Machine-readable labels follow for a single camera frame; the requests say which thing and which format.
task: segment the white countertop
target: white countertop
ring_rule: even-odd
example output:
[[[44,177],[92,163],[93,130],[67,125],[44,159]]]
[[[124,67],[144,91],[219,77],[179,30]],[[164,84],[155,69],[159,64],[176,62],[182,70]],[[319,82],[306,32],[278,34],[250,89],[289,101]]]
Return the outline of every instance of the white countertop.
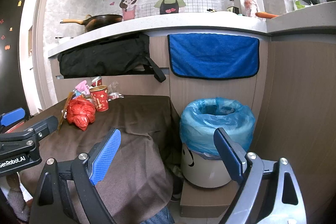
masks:
[[[335,28],[336,1],[299,9],[267,21],[268,33],[307,28]]]
[[[116,37],[119,35],[140,31],[155,31],[177,28],[214,28],[260,34],[267,33],[266,21],[256,18],[238,16],[231,12],[156,15],[123,21],[79,35],[62,44],[56,44],[54,48],[48,51],[48,57],[104,37]]]
[[[323,28],[335,30],[336,1],[325,2],[299,9],[266,21],[257,18],[238,16],[231,12],[179,13],[136,18],[93,30],[60,45],[56,44],[54,48],[48,50],[48,57],[104,37],[117,37],[119,35],[139,31],[149,32],[183,28],[197,28],[198,30],[234,30],[268,36],[279,35],[281,32],[290,32],[293,30],[302,30],[302,33],[307,29],[314,30]]]

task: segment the bottle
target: bottle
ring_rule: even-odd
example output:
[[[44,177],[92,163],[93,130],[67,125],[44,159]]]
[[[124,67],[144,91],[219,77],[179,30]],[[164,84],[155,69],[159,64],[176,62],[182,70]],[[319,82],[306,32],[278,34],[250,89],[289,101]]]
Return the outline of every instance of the bottle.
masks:
[[[230,0],[230,6],[226,10],[228,12],[239,14],[239,8],[235,7],[234,0]]]
[[[247,17],[257,18],[255,13],[259,12],[256,0],[244,0],[245,14]]]

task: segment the red paper cup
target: red paper cup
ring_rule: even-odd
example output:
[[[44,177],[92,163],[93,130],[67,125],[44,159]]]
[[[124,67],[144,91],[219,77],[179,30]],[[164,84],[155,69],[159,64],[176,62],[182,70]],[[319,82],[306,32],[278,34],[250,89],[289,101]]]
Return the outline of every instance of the red paper cup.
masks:
[[[97,111],[109,109],[107,85],[99,85],[91,88],[90,93]]]
[[[102,84],[103,84],[103,81],[102,81],[102,78],[100,76],[96,77],[91,82],[91,86],[99,86],[99,85],[102,85]]]

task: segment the blue towel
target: blue towel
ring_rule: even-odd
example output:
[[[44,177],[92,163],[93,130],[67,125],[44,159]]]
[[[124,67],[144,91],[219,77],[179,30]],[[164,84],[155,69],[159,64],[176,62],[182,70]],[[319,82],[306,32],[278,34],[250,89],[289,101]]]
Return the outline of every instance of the blue towel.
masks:
[[[225,80],[259,70],[259,39],[240,35],[186,33],[168,36],[170,67],[180,77]]]

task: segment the cartoon girl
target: cartoon girl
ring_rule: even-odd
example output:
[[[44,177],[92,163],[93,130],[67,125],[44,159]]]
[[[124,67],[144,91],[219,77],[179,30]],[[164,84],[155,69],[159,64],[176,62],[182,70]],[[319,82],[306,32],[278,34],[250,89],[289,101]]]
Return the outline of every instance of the cartoon girl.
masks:
[[[122,9],[123,21],[135,18],[135,11],[138,11],[138,17],[142,17],[142,11],[135,3],[137,0],[121,0],[119,6]]]

